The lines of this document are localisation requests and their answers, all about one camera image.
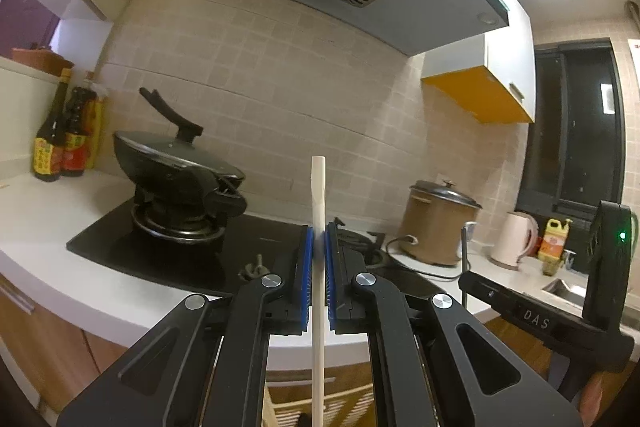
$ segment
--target burner ring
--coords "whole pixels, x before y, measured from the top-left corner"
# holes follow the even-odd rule
[[[144,232],[160,239],[167,239],[183,245],[201,245],[209,243],[225,233],[225,227],[216,227],[210,220],[205,220],[203,227],[199,230],[168,229],[149,218],[145,210],[145,205],[133,205],[131,209],[133,224]]]

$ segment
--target window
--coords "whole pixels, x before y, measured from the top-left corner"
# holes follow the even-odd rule
[[[37,0],[0,0],[0,55],[48,46],[60,18]]]
[[[516,207],[541,226],[574,221],[567,248],[588,269],[582,238],[600,200],[620,203],[625,141],[620,81],[610,41],[536,48],[536,123]]]

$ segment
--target black cable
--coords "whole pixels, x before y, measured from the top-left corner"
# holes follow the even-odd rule
[[[388,241],[388,243],[385,245],[385,253],[391,257],[391,254],[389,254],[389,245],[391,245],[391,243],[396,243],[398,241],[404,241],[406,239],[406,236],[403,235],[401,237],[396,237],[394,239],[392,239],[391,241]],[[414,273],[419,273],[421,275],[426,275],[427,277],[436,277],[438,279],[443,279],[446,281],[454,281],[456,279],[459,279],[460,276],[462,275],[462,272],[460,272],[458,275],[454,275],[454,276],[449,276],[449,275],[441,275],[439,273],[432,273],[432,272],[425,272],[422,270],[418,270],[415,268],[411,268],[408,266],[405,266],[404,264],[401,264],[397,259],[395,259],[395,263],[393,264],[389,264],[387,266],[385,266],[385,268],[395,268],[398,270],[406,270],[409,272],[414,272]],[[468,264],[468,269],[471,270],[471,263],[467,263]]]

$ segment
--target power cord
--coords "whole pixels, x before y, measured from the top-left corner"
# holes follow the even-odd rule
[[[415,246],[418,244],[418,239],[415,237],[415,235],[401,235],[400,237],[395,237],[393,239],[391,239],[390,241],[387,242],[387,244],[385,245],[385,253],[391,257],[391,254],[389,254],[389,245],[391,245],[392,243],[397,243],[398,241],[406,241],[407,243],[411,243],[411,245]],[[438,279],[442,279],[442,280],[446,280],[446,281],[454,281],[456,279],[459,279],[460,276],[462,275],[462,272],[460,272],[458,275],[454,275],[454,276],[449,276],[449,275],[442,275],[440,273],[432,273],[432,272],[425,272],[422,270],[418,270],[415,268],[410,268],[408,266],[405,266],[404,264],[401,264],[397,259],[395,260],[396,262],[393,264],[389,264],[386,265],[385,268],[394,268],[397,270],[405,270],[405,271],[409,271],[409,272],[414,272],[414,273],[419,273],[421,275],[426,275],[427,277],[436,277]],[[468,264],[468,269],[471,270],[471,263],[467,263]]]

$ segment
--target bottle label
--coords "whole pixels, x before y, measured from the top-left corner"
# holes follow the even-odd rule
[[[65,133],[65,154],[62,168],[65,171],[82,171],[86,165],[86,136]]]
[[[33,149],[33,170],[37,174],[58,174],[62,167],[62,147],[56,147],[44,138],[36,138]]]

